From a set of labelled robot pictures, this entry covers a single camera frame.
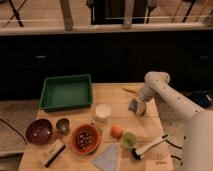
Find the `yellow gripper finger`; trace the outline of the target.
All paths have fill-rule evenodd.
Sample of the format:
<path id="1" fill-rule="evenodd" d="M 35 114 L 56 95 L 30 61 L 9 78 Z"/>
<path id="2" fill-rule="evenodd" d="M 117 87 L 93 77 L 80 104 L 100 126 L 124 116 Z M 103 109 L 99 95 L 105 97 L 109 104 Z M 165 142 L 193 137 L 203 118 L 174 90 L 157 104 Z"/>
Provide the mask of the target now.
<path id="1" fill-rule="evenodd" d="M 147 108 L 147 105 L 144 101 L 138 101 L 137 102 L 136 114 L 138 116 L 143 116 L 146 112 L 146 108 Z"/>

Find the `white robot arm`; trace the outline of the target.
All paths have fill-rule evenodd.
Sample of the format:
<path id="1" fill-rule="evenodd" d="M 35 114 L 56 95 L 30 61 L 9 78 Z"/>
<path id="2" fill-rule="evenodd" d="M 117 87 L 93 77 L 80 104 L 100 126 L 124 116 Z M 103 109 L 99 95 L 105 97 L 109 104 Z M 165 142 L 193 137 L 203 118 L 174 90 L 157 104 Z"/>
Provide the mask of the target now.
<path id="1" fill-rule="evenodd" d="M 159 94 L 186 122 L 180 171 L 213 171 L 213 110 L 204 109 L 169 86 L 167 72 L 151 71 L 137 94 L 142 102 Z"/>

